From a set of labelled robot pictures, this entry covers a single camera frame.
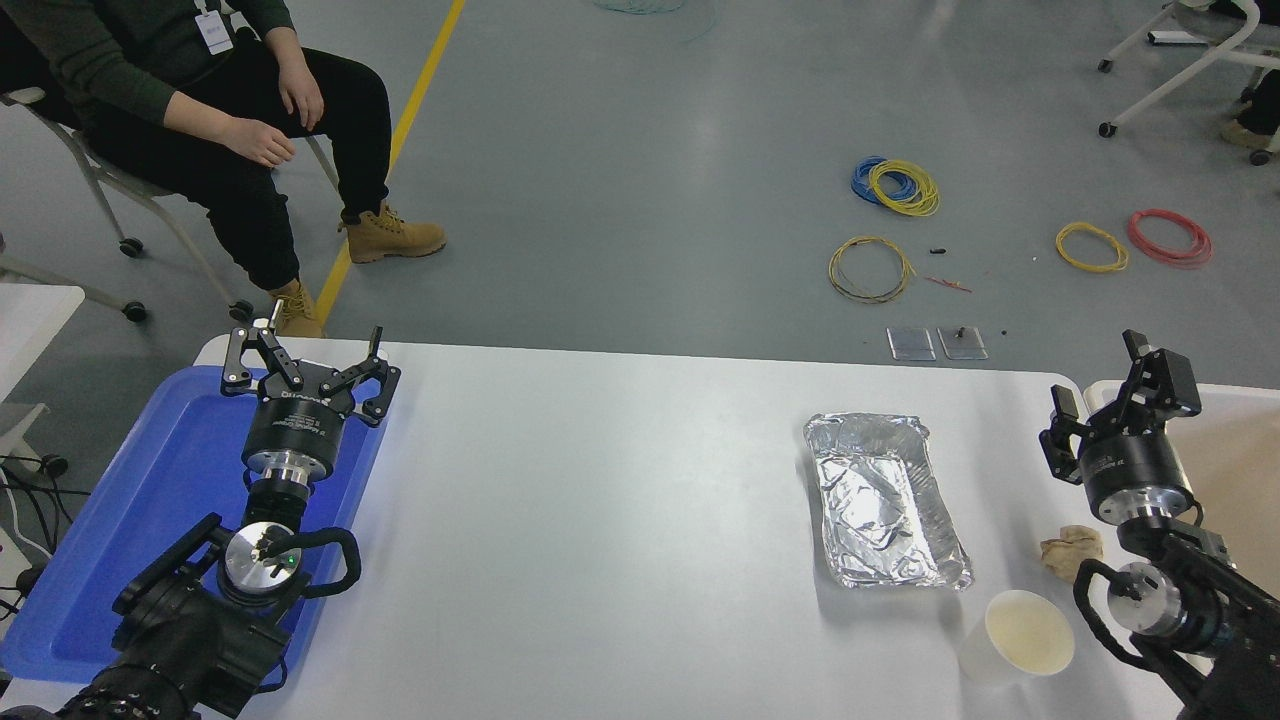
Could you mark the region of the person's left hand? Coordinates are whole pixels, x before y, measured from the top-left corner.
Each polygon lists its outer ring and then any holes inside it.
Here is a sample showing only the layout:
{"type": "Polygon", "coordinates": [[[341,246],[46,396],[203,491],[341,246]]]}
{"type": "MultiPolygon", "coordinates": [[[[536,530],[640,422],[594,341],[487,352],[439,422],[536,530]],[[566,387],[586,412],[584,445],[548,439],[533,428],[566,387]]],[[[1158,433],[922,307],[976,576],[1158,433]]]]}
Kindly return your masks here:
{"type": "Polygon", "coordinates": [[[314,131],[326,104],[297,32],[276,27],[268,31],[262,41],[278,64],[278,86],[285,111],[296,115],[302,128],[314,131]]]}

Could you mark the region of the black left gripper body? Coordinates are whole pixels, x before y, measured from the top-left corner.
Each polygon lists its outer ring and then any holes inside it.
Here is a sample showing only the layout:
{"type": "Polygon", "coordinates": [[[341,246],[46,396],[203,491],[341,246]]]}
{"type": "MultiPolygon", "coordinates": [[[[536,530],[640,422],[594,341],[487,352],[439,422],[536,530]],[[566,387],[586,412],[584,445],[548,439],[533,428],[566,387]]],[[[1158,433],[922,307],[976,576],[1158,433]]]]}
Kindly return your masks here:
{"type": "Polygon", "coordinates": [[[259,382],[259,402],[243,447],[243,464],[265,473],[284,460],[308,473],[332,473],[337,464],[347,418],[355,410],[352,389],[321,395],[325,380],[291,389],[283,375],[259,382]]]}

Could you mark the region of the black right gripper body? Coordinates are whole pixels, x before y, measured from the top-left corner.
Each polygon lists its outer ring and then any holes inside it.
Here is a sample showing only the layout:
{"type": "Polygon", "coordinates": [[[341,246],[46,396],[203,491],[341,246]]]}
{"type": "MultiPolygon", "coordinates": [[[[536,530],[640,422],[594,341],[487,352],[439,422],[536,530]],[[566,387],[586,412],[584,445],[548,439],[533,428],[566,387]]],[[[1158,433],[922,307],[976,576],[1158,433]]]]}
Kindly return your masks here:
{"type": "Polygon", "coordinates": [[[1196,496],[1166,427],[1102,427],[1080,441],[1080,479],[1097,519],[1176,518],[1196,496]]]}

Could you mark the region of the person's right hand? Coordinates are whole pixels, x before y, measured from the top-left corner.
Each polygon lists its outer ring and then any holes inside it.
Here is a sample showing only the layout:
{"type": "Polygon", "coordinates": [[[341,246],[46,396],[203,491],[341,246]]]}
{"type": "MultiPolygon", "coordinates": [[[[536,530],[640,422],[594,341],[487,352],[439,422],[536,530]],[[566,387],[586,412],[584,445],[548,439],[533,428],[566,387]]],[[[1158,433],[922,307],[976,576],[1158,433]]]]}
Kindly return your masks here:
{"type": "Polygon", "coordinates": [[[292,161],[296,147],[278,128],[261,120],[232,117],[218,131],[216,141],[237,155],[266,168],[292,161]]]}

